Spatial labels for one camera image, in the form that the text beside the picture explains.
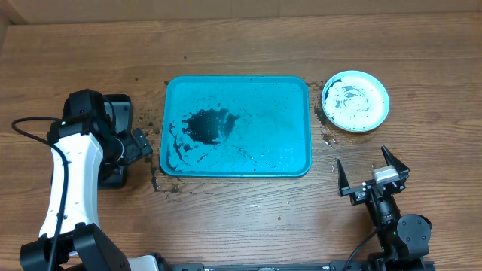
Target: blue tray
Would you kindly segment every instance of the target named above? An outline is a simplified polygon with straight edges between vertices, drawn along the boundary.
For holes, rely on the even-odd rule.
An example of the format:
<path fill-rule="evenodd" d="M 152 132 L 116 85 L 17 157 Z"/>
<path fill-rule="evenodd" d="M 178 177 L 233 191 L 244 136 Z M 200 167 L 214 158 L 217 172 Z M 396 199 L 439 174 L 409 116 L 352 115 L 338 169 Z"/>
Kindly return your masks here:
<path fill-rule="evenodd" d="M 308 88 L 293 76 L 181 76 L 166 90 L 169 175 L 298 177 L 311 167 Z"/>

